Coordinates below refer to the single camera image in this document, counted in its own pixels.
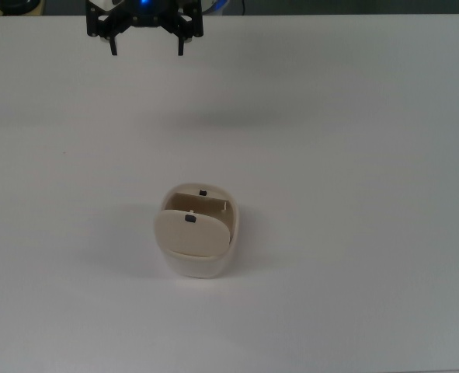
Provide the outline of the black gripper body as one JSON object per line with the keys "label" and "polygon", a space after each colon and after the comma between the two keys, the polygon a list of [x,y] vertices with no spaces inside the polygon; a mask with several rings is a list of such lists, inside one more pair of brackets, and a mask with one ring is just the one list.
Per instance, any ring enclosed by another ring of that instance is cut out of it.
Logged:
{"label": "black gripper body", "polygon": [[157,28],[161,25],[161,16],[164,9],[133,9],[131,14],[131,25],[137,28]]}

